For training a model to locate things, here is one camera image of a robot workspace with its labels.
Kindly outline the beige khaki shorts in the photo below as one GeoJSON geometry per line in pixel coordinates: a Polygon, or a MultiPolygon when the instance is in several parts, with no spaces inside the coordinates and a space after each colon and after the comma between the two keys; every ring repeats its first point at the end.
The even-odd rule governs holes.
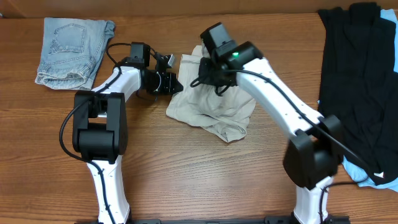
{"type": "Polygon", "coordinates": [[[203,57],[209,57],[209,54],[201,45],[197,45],[192,54],[182,55],[178,81],[183,85],[183,91],[173,95],[166,115],[190,126],[201,127],[225,142],[238,141],[247,134],[256,101],[237,86],[229,88],[221,96],[216,95],[215,87],[211,85],[190,87],[198,77],[203,57]]]}

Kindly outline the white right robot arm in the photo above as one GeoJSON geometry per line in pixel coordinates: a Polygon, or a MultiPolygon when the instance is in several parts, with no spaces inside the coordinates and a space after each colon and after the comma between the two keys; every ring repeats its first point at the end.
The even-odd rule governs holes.
{"type": "Polygon", "coordinates": [[[296,204],[288,216],[268,216],[264,223],[349,223],[326,209],[329,189],[343,161],[341,123],[307,106],[276,75],[251,42],[204,41],[210,57],[201,61],[199,80],[236,85],[251,95],[283,130],[289,142],[283,166],[296,185],[296,204]]]}

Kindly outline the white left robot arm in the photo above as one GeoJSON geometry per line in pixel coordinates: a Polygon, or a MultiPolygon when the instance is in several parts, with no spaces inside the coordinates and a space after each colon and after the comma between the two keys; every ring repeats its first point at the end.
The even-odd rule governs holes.
{"type": "Polygon", "coordinates": [[[93,177],[99,205],[97,223],[132,223],[122,175],[128,142],[127,100],[139,90],[155,96],[183,90],[170,71],[174,55],[155,53],[154,58],[155,69],[149,70],[148,56],[126,57],[102,85],[75,94],[72,143],[93,177]]]}

